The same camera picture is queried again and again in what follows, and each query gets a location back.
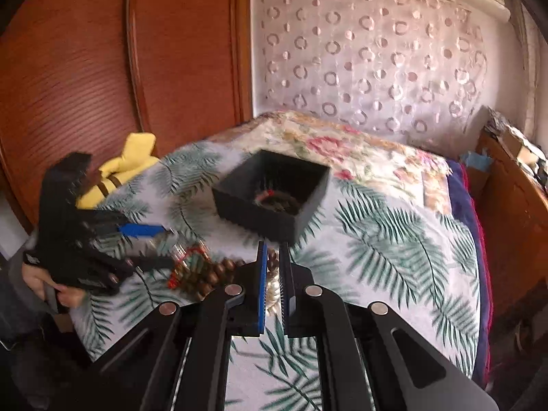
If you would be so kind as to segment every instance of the blue cloth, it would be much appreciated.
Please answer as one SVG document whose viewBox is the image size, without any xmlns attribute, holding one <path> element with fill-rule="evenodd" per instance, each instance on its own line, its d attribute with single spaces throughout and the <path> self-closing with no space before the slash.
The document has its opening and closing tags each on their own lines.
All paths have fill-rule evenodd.
<svg viewBox="0 0 548 411">
<path fill-rule="evenodd" d="M 163 226 L 151 226 L 148 224 L 127 223 L 121 226 L 119 230 L 121 234 L 138 238 L 140 236 L 153 237 L 157 235 L 158 233 L 164 232 L 165 228 Z"/>
<path fill-rule="evenodd" d="M 485 149 L 483 150 L 483 154 L 477 154 L 473 151 L 467 151 L 466 153 L 461 155 L 460 161 L 466 167 L 472 167 L 485 173 L 489 173 L 489 168 L 493 163 L 493 160 L 489 156 L 487 156 L 487 151 Z"/>
<path fill-rule="evenodd" d="M 488 280 L 486 262 L 483 259 L 481 250 L 480 229 L 478 226 L 476 213 L 472 205 L 472 198 L 464 184 L 464 175 L 462 167 L 453 160 L 447 160 L 453 174 L 447 177 L 449 186 L 449 198 L 453 216 L 464 223 L 472 233 L 474 244 L 476 245 L 476 255 L 478 260 L 479 274 L 479 341 L 476 353 L 476 364 L 472 374 L 472 380 L 481 387 L 484 386 L 486 379 L 486 369 L 489 357 L 489 317 L 491 304 L 489 301 Z"/>
</svg>

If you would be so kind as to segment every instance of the blue strip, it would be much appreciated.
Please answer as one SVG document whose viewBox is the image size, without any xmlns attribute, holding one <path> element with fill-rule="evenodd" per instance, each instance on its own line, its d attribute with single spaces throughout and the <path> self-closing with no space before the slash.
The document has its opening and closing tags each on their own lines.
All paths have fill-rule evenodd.
<svg viewBox="0 0 548 411">
<path fill-rule="evenodd" d="M 119 228 L 121 234 L 138 238 L 140 236 L 155 236 L 158 233 L 165 232 L 163 226 L 152 226 L 149 224 L 132 224 L 128 223 Z"/>
<path fill-rule="evenodd" d="M 264 334 L 265 332 L 265 319 L 266 319 L 266 244 L 262 244 L 262 255 L 261 255 L 261 280 L 259 284 L 259 334 Z"/>
<path fill-rule="evenodd" d="M 489 353 L 489 314 L 491 304 L 489 304 L 489 293 L 487 292 L 487 274 L 486 274 L 486 262 L 483 260 L 480 244 L 480 229 L 476 222 L 476 215 L 474 214 L 474 207 L 472 206 L 472 199 L 468 194 L 468 190 L 464 186 L 464 175 L 462 174 L 462 168 L 459 163 L 453 160 L 447 159 L 447 163 L 453 174 L 447 177 L 449 185 L 449 198 L 451 200 L 451 210 L 453 211 L 453 217 L 460 220 L 470 229 L 474 244 L 476 245 L 476 257 L 478 260 L 478 276 L 479 276 L 479 339 L 478 349 L 476 352 L 476 364 L 472 374 L 472 380 L 481 387 L 486 383 L 486 366 L 487 356 Z"/>
</svg>

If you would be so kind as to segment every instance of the person's arm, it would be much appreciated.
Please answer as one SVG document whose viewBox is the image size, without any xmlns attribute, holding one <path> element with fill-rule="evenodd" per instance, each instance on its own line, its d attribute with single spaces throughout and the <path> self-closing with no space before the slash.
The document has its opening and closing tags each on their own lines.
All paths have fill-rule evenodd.
<svg viewBox="0 0 548 411">
<path fill-rule="evenodd" d="M 32 233 L 23 249 L 9 261 L 9 279 L 17 295 L 29 310 L 35 312 L 54 314 L 55 311 L 48 306 L 46 299 L 54 296 L 56 291 L 59 303 L 65 307 L 79 306 L 86 296 L 83 290 L 57 284 L 45 269 L 23 263 L 23 250 L 32 249 L 36 245 L 36 238 L 36 232 Z"/>
<path fill-rule="evenodd" d="M 25 284 L 36 294 L 42 301 L 46 300 L 46 288 L 51 286 L 58 291 L 57 299 L 65 307 L 78 307 L 86 292 L 75 287 L 68 287 L 64 284 L 54 282 L 49 272 L 45 269 L 36 266 L 30 266 L 23 263 L 21 273 Z"/>
</svg>

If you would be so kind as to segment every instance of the clutter on shelf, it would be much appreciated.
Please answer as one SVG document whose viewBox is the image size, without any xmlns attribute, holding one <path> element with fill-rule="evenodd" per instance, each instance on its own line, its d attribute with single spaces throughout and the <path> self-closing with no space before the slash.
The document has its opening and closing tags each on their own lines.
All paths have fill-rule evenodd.
<svg viewBox="0 0 548 411">
<path fill-rule="evenodd" d="M 517 162 L 520 168 L 546 192 L 548 169 L 544 152 L 501 113 L 488 108 L 489 120 L 484 129 L 497 139 L 502 149 Z"/>
</svg>

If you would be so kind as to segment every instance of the gray sleeve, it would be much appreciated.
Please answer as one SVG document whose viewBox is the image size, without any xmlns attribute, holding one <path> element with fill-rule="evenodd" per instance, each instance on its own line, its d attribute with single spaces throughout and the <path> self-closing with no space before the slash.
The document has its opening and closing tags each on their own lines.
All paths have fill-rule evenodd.
<svg viewBox="0 0 548 411">
<path fill-rule="evenodd" d="M 10 258 L 8 262 L 9 267 L 9 280 L 15 289 L 15 292 L 25 304 L 28 309 L 34 312 L 47 312 L 50 314 L 55 313 L 54 310 L 48 306 L 45 301 L 42 301 L 36 294 L 27 286 L 23 280 L 23 273 L 21 271 L 23 265 L 23 251 L 25 249 L 31 249 L 36 243 L 36 233 L 33 232 L 27 242 L 17 251 L 17 253 Z M 55 304 L 55 290 L 48 285 L 44 286 L 46 291 L 46 298 L 50 299 L 53 294 Z"/>
</svg>

